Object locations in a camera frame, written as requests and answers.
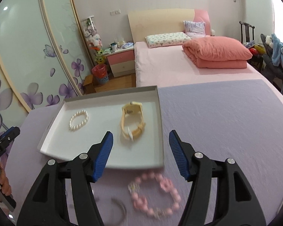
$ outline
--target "purple tablecloth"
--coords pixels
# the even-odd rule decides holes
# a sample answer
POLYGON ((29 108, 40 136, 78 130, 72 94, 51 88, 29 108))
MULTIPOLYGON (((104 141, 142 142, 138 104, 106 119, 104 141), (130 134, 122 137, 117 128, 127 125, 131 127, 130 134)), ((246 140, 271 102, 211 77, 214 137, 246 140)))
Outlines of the purple tablecloth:
MULTIPOLYGON (((283 199, 283 105, 262 80, 210 82, 159 89, 165 167, 163 174, 172 179, 183 201, 180 211, 163 220, 146 217, 134 211, 127 185, 142 171, 105 169, 103 177, 92 184, 95 197, 100 198, 99 210, 103 221, 117 220, 110 210, 110 199, 120 199, 127 208, 122 225, 178 225, 184 209, 190 183, 180 176, 168 135, 177 130, 180 138, 192 144, 196 151, 211 159, 224 161, 234 158, 253 187, 267 223, 275 216, 283 199)), ((29 113, 21 127, 8 158, 6 173, 19 210, 34 180, 50 159, 36 149, 49 124, 56 106, 39 108, 29 113)), ((69 214, 76 223, 68 182, 69 214)), ((171 202, 154 182, 142 186, 149 205, 165 207, 171 202)), ((212 183, 207 222, 212 220, 216 184, 212 183)))

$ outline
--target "white tray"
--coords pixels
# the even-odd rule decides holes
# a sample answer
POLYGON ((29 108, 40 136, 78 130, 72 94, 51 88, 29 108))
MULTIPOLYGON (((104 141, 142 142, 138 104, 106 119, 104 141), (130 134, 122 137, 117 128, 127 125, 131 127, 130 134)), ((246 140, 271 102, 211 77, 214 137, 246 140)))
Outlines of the white tray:
MULTIPOLYGON (((125 124, 133 130, 139 119, 130 118, 129 116, 129 122, 134 121, 134 127, 127 120, 125 124)), ((83 119, 84 116, 78 116, 73 120, 73 124, 76 125, 83 119)), ((114 142, 106 167, 163 167, 163 137, 157 87, 94 93, 62 101, 41 138, 38 150, 51 157, 69 161, 87 152, 91 145, 100 143, 107 131, 112 132, 114 142), (131 101, 142 103, 146 123, 142 135, 133 142, 123 137, 120 127, 122 106, 131 101), (70 131, 71 116, 82 109, 87 110, 89 121, 81 129, 70 131)))

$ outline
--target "silver screw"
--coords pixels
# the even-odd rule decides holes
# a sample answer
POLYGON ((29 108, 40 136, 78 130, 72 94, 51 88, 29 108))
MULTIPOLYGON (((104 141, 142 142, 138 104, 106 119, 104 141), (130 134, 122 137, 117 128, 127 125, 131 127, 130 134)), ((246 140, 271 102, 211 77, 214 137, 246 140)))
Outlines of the silver screw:
POLYGON ((229 164, 235 164, 235 160, 233 158, 228 158, 227 161, 229 164))
POLYGON ((196 152, 195 153, 195 157, 197 157, 197 158, 202 158, 203 157, 203 154, 202 153, 200 153, 200 152, 196 152))
POLYGON ((86 153, 80 154, 79 158, 84 160, 88 157, 88 155, 86 153))
POLYGON ((55 164, 55 160, 51 159, 47 162, 48 165, 52 166, 53 164, 55 164))

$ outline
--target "headboard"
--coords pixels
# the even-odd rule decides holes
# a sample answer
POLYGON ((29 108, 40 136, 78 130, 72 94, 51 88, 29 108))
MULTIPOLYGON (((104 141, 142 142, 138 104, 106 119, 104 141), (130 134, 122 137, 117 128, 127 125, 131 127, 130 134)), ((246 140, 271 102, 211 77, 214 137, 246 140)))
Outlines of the headboard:
POLYGON ((134 43, 154 34, 184 31, 183 21, 205 22, 205 34, 211 35, 208 13, 199 9, 154 9, 128 13, 134 43))

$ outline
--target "patterned pillow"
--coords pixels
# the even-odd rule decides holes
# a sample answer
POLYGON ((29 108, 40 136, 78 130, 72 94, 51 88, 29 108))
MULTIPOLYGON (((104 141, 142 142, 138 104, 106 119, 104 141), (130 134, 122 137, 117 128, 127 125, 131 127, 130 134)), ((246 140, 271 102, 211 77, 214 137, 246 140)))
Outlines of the patterned pillow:
POLYGON ((149 48, 183 45, 187 40, 191 40, 191 38, 183 32, 149 35, 146 37, 149 48))
POLYGON ((186 35, 190 38, 205 37, 205 22, 184 21, 186 35))

